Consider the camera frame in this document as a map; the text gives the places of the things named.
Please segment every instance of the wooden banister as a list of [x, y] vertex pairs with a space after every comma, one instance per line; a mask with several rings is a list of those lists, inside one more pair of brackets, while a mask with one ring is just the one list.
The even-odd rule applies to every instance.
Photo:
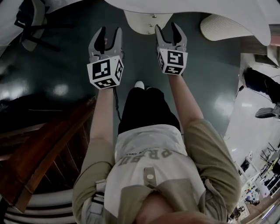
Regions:
[[0, 194], [10, 205], [25, 211], [56, 156], [93, 114], [94, 108], [94, 98], [81, 100], [42, 126], [11, 155], [0, 173]]

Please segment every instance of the black chair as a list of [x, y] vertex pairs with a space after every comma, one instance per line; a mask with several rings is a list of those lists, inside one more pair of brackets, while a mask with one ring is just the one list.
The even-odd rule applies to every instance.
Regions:
[[28, 51], [33, 51], [37, 44], [48, 47], [54, 51], [59, 48], [41, 40], [45, 29], [73, 28], [72, 24], [47, 24], [45, 17], [46, 7], [43, 0], [24, 0], [19, 7], [15, 25], [23, 28], [21, 43]]

